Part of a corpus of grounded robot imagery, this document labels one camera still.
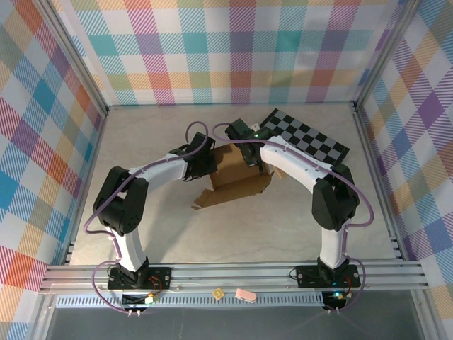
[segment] small yellow object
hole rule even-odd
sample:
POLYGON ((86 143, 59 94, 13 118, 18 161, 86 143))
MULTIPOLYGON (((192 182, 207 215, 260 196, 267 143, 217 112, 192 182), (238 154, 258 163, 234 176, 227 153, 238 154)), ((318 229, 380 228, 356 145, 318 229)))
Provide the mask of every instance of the small yellow object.
POLYGON ((224 293, 223 290, 220 289, 220 288, 214 290, 214 291, 212 292, 212 294, 213 294, 214 299, 215 299, 216 301, 219 301, 220 299, 222 299, 222 298, 225 296, 225 293, 224 293))

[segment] plaid wall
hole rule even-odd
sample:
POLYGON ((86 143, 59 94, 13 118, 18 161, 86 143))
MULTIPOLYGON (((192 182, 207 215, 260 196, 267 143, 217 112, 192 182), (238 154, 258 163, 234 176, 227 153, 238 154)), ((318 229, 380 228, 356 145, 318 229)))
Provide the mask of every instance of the plaid wall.
POLYGON ((424 0, 365 104, 398 228, 453 339, 453 0, 424 0))
POLYGON ((0 339, 27 332, 100 121, 32 0, 0 0, 0 339))
POLYGON ((106 101, 137 105, 349 101, 398 0, 54 4, 106 101))

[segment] black mounting plate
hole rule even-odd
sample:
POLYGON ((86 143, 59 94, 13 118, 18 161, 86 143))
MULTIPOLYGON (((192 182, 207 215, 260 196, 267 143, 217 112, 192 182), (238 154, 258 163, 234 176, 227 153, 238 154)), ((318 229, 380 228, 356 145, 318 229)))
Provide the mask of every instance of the black mounting plate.
MULTIPOLYGON (((157 277, 162 282, 162 290, 170 289, 171 282, 171 268, 170 267, 149 267, 148 268, 148 277, 152 276, 157 277)), ((161 289, 161 286, 157 280, 145 280, 144 284, 140 287, 136 285, 131 285, 130 280, 125 277, 124 273, 121 273, 118 267, 112 267, 110 270, 110 279, 108 281, 107 289, 109 290, 157 290, 161 289)))
POLYGON ((326 282, 319 276, 318 266, 296 267, 296 279, 299 288, 349 288, 346 276, 351 280, 351 287, 360 287, 360 277, 358 276, 357 266, 352 264, 346 267, 332 285, 326 285, 326 282))

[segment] purple cable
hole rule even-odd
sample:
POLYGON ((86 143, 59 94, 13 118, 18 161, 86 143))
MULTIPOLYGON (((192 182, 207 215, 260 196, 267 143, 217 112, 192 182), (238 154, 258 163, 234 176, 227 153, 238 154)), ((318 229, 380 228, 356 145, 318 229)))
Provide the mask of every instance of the purple cable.
POLYGON ((115 199, 115 197, 121 192, 121 190, 135 177, 135 176, 138 176, 140 175, 142 172, 152 168, 153 166, 156 166, 156 165, 159 165, 159 164, 162 164, 162 163, 167 163, 167 162, 171 162, 171 161, 176 161, 178 159, 183 159, 183 158, 186 158, 186 157, 189 157, 189 156, 192 156, 193 154, 196 154, 197 152, 199 152, 206 144, 206 141, 207 141, 207 136, 208 136, 208 133, 209 133, 209 129, 207 128, 206 124, 204 124, 203 122, 200 122, 200 121, 195 121, 195 122, 192 122, 191 124, 189 124, 189 126, 187 127, 186 131, 185 131, 185 140, 188 141, 188 131, 189 129, 194 125, 194 124, 201 124, 204 128, 205 128, 205 138, 203 140, 203 143, 195 150, 193 150, 192 152, 189 152, 188 154, 184 154, 182 156, 176 156, 176 157, 172 157, 172 158, 169 158, 169 159, 160 159, 158 161, 153 161, 152 163, 150 164, 147 164, 145 166, 143 166, 143 168, 141 168, 140 170, 137 170, 136 172, 134 172, 132 175, 130 175, 129 177, 127 177, 122 183, 121 185, 115 190, 115 192, 110 195, 110 197, 103 203, 101 204, 101 206, 94 212, 94 214, 92 214, 92 216, 90 216, 90 218, 86 221, 85 225, 84 225, 84 232, 87 233, 87 234, 106 234, 108 235, 109 237, 112 238, 112 241, 113 241, 113 246, 115 247, 115 250, 116 250, 116 254, 117 254, 117 259, 116 260, 109 260, 109 261, 104 261, 100 264, 98 264, 94 270, 93 270, 93 273, 91 274, 91 285, 93 286, 93 289, 94 289, 94 292, 96 293, 96 295, 109 307, 113 308, 114 310, 118 311, 118 312, 121 312, 121 313, 125 313, 125 314, 129 314, 129 312, 126 312, 124 309, 122 308, 119 308, 113 304, 111 304, 110 302, 108 302, 102 295, 101 293, 99 292, 98 288, 96 287, 96 283, 95 283, 95 276, 96 276, 96 272, 99 270, 99 268, 101 266, 104 266, 104 265, 115 265, 115 264, 118 264, 120 261, 121 261, 121 258, 122 258, 122 254, 121 254, 121 250, 120 250, 120 245, 118 244, 118 241, 116 240, 116 237, 115 237, 115 234, 113 234, 112 232, 108 232, 107 230, 88 230, 88 227, 89 225, 94 221, 95 218, 97 218, 99 216, 99 214, 107 207, 107 205, 110 204, 110 202, 112 202, 112 200, 115 199))
POLYGON ((373 207, 371 206, 371 203, 368 201, 368 198, 364 195, 364 193, 362 191, 360 191, 360 189, 357 186, 355 186, 353 183, 351 183, 349 180, 347 180, 343 176, 341 176, 341 175, 339 175, 336 172, 333 172, 331 170, 319 167, 318 164, 316 164, 315 162, 313 162, 309 158, 304 157, 302 154, 294 151, 293 149, 289 149, 289 148, 285 149, 281 144, 278 144, 278 143, 275 143, 275 142, 271 142, 269 140, 228 140, 226 138, 219 137, 216 134, 215 130, 219 126, 230 125, 230 124, 231 123, 219 123, 219 124, 214 125, 214 127, 212 128, 212 135, 216 139, 220 140, 221 142, 227 142, 227 143, 233 143, 233 144, 261 143, 261 144, 277 147, 277 148, 279 148, 279 149, 281 149, 281 150, 283 150, 285 152, 288 152, 292 156, 294 156, 294 157, 296 157, 298 159, 301 159, 302 161, 310 164, 311 166, 314 166, 315 168, 319 169, 319 171, 325 171, 327 174, 332 175, 333 177, 339 179, 340 181, 345 183, 347 186, 349 186, 351 189, 353 189, 359 195, 359 197, 362 199, 362 201, 365 203, 365 205, 367 206, 368 211, 369 211, 369 219, 368 219, 368 221, 366 221, 365 223, 351 223, 350 225, 346 225, 345 231, 344 231, 344 234, 343 234, 343 244, 342 244, 342 249, 341 249, 342 253, 345 254, 347 259, 349 259, 350 261, 358 262, 360 267, 362 267, 362 270, 363 270, 362 285, 360 286, 360 290, 359 290, 359 293, 357 294, 357 297, 349 305, 347 305, 346 307, 342 308, 342 310, 346 310, 346 309, 350 308, 351 306, 355 305, 357 303, 358 298, 362 295, 362 292, 365 289, 365 281, 367 280, 367 274, 365 273, 365 266, 363 265, 361 260, 354 259, 354 258, 352 258, 352 257, 347 255, 347 253, 346 253, 346 240, 348 238, 347 234, 348 234, 348 228, 349 227, 368 227, 370 224, 373 223, 374 211, 373 211, 373 207))

